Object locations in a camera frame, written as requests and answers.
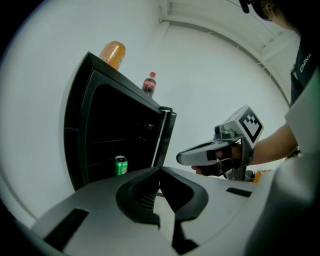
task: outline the black t-shirt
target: black t-shirt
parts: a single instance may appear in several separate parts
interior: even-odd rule
[[[291,69],[291,106],[307,86],[317,66],[316,58],[308,50],[303,37],[300,40],[295,65]]]

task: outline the person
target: person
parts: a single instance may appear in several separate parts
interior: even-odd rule
[[[248,13],[243,7],[246,0],[240,0],[243,11]],[[286,30],[295,31],[300,36],[300,46],[296,57],[295,65],[291,69],[291,103],[292,106],[307,86],[314,70],[317,66],[317,46],[312,38],[313,31],[317,23],[310,24],[313,17],[310,5],[301,5],[297,2],[283,0],[257,0],[250,1],[255,12],[264,20],[271,21]],[[297,141],[289,125],[285,123],[269,137],[258,141],[254,148],[252,161],[249,165],[258,165],[283,159],[292,154],[297,149]],[[222,151],[216,152],[218,159],[223,158]],[[231,158],[241,159],[241,146],[235,144],[231,147]],[[202,174],[197,166],[191,167],[197,174]]]

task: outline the orange bottle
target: orange bottle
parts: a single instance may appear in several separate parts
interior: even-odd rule
[[[99,58],[118,70],[122,60],[126,55],[125,46],[117,41],[108,43],[99,55]]]

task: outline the hand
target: hand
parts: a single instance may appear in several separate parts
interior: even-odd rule
[[[231,158],[234,160],[240,160],[242,157],[242,149],[241,144],[234,144],[231,146]],[[215,153],[215,157],[217,159],[221,159],[223,157],[222,150],[218,150]],[[192,170],[195,171],[196,174],[202,175],[201,169],[199,169],[197,166],[191,166]]]

